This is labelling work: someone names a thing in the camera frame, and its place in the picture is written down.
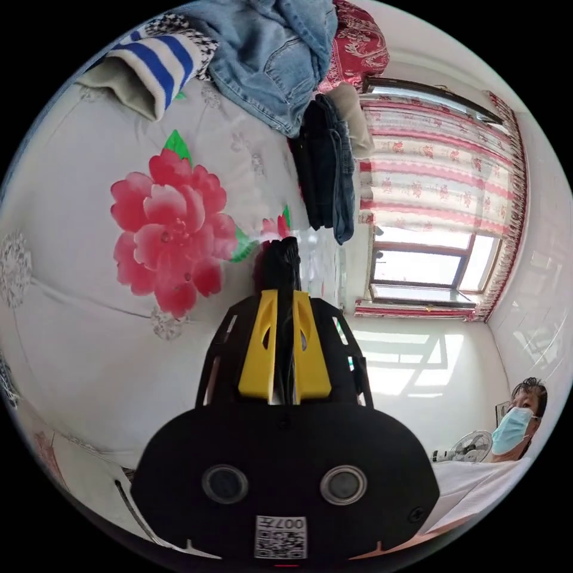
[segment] blue surgical mask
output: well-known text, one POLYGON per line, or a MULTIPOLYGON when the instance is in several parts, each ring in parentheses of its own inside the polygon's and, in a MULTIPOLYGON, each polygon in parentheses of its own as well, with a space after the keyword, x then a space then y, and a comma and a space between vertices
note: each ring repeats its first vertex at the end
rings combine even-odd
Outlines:
POLYGON ((506 454, 516 445, 523 442, 525 432, 533 411, 529 408, 512 408, 502 419, 500 425, 492 434, 493 446, 491 451, 495 455, 506 454))

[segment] dark hair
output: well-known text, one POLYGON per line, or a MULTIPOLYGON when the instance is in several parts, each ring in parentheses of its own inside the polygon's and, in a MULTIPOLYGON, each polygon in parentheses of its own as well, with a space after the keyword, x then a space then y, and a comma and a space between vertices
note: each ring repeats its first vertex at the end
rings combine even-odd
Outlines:
POLYGON ((526 394, 531 394, 534 392, 539 397, 539 405, 537 406, 537 412, 535 415, 538 418, 543 417, 545 414, 545 408, 547 407, 547 388, 545 384, 539 378, 525 378, 525 380, 519 383, 512 392, 512 400, 519 394, 519 392, 525 392, 526 394))

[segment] houndstooth fabric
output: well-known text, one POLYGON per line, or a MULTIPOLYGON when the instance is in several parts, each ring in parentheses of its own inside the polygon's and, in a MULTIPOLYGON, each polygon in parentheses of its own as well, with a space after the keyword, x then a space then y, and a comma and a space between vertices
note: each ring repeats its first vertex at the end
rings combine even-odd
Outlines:
POLYGON ((209 63, 218 47, 218 42, 206 36, 202 32, 191 27, 190 21, 185 16, 179 14, 163 14, 148 22, 143 28, 144 34, 150 38, 154 36, 163 36, 165 34, 185 34, 192 40, 201 51, 201 62, 197 66, 195 77, 201 80, 210 80, 208 72, 209 63))

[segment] camera lens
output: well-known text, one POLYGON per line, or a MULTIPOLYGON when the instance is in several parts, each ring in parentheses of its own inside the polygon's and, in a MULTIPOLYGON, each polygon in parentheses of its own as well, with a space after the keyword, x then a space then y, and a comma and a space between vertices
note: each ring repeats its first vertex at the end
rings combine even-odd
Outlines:
POLYGON ((357 467, 338 466, 328 471, 321 480, 321 494, 336 506, 347 506, 358 501, 366 491, 366 476, 357 467))
POLYGON ((214 466, 203 475, 203 490, 207 497, 222 504, 237 503, 248 492, 245 474, 233 466, 214 466))

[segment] label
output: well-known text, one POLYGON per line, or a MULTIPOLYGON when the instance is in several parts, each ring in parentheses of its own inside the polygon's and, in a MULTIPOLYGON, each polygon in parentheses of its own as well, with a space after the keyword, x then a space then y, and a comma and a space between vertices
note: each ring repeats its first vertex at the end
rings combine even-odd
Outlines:
POLYGON ((306 559, 306 553, 306 517, 257 515, 256 558, 306 559))

